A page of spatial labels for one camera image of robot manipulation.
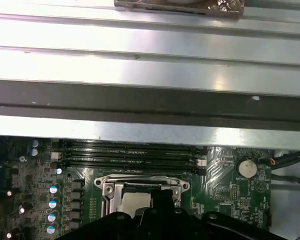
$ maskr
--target silver metal chassis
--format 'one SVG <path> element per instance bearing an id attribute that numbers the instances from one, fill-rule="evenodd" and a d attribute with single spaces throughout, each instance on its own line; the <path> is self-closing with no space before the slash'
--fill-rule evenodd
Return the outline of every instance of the silver metal chassis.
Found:
<path id="1" fill-rule="evenodd" d="M 300 97 L 300 0 L 260 2 L 235 20 L 133 12 L 112 0 L 2 0 L 0 80 Z M 300 131 L 44 115 L 0 115 L 0 135 L 300 150 Z"/>

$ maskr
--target foil wrapper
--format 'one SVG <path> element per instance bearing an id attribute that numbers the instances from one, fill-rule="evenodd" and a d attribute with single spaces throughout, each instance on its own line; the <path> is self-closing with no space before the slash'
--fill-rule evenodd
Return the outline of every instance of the foil wrapper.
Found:
<path id="1" fill-rule="evenodd" d="M 171 12 L 241 16 L 245 0 L 114 0 L 115 6 L 127 9 L 162 10 Z"/>

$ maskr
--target black dimm slot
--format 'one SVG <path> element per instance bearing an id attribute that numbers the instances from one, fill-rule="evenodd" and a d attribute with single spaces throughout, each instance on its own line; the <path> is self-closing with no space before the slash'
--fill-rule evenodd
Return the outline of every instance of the black dimm slot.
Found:
<path id="1" fill-rule="evenodd" d="M 65 167 L 91 167 L 91 168 L 109 168 L 119 170 L 136 170 L 136 171 L 163 171 L 163 174 L 168 172 L 181 172 L 192 173 L 196 169 L 192 166 L 165 166 L 165 165 L 143 165 L 143 164 L 116 164 L 116 163 L 103 163 L 103 162 L 87 162 L 87 161 L 64 161 L 62 165 Z"/>
<path id="2" fill-rule="evenodd" d="M 171 150 L 152 150 L 152 149 L 136 149 L 136 148 L 107 148 L 107 147 L 68 147 L 68 152 L 85 152 L 85 153 L 114 153 L 114 154 L 133 154 L 133 155 L 154 155 L 154 156 L 188 156 L 192 154 L 189 151 L 171 151 Z"/>
<path id="3" fill-rule="evenodd" d="M 93 152 L 71 152 L 66 153 L 65 158 L 71 156 L 88 157 L 88 158 L 118 158 L 118 159 L 143 159 L 143 160 L 161 160 L 161 161 L 183 161 L 194 160 L 190 156 L 170 156 L 170 155 L 139 155 L 139 154 L 114 154 L 114 153 L 93 153 Z"/>
<path id="4" fill-rule="evenodd" d="M 166 145 L 166 144 L 136 144 L 121 142 L 84 142 L 84 141 L 66 141 L 68 147 L 98 147 L 98 148 L 121 148 L 121 149 L 143 149 L 159 151 L 181 151 L 191 153 L 196 147 L 184 145 Z"/>
<path id="5" fill-rule="evenodd" d="M 117 164 L 131 164 L 131 165 L 158 165 L 158 166 L 194 166 L 195 161 L 171 161 L 161 159 L 130 159 L 130 158 L 114 158 L 114 157 L 82 157 L 78 155 L 72 155 L 66 157 L 64 161 L 78 161 L 78 162 L 96 162 L 96 163 L 117 163 Z"/>

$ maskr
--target cpu socket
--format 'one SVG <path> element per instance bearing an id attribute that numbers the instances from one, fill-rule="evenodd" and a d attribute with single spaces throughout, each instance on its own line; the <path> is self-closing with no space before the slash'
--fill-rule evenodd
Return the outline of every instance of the cpu socket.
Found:
<path id="1" fill-rule="evenodd" d="M 181 194 L 190 189 L 184 180 L 157 175 L 111 174 L 96 178 L 94 185 L 102 190 L 102 217 L 114 212 L 142 215 L 152 207 L 154 191 L 171 190 L 174 205 L 180 207 Z"/>

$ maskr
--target black cable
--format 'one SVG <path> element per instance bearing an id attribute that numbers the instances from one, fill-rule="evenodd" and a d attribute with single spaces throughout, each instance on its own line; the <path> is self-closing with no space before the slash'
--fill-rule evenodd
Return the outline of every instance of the black cable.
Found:
<path id="1" fill-rule="evenodd" d="M 271 174 L 271 179 L 276 181 L 281 181 L 281 182 L 300 184 L 300 177 L 296 177 L 296 176 L 280 176 L 276 174 Z"/>
<path id="2" fill-rule="evenodd" d="M 271 166 L 272 170 L 276 170 L 276 169 L 281 169 L 281 168 L 285 168 L 294 164 L 300 163 L 300 156 L 295 158 L 295 159 L 289 159 L 289 160 L 285 160 L 285 161 L 277 161 L 275 160 L 275 165 Z"/>
<path id="3" fill-rule="evenodd" d="M 271 169 L 281 169 L 294 164 L 300 163 L 300 151 L 296 151 L 290 154 L 284 154 L 280 157 L 270 158 Z"/>

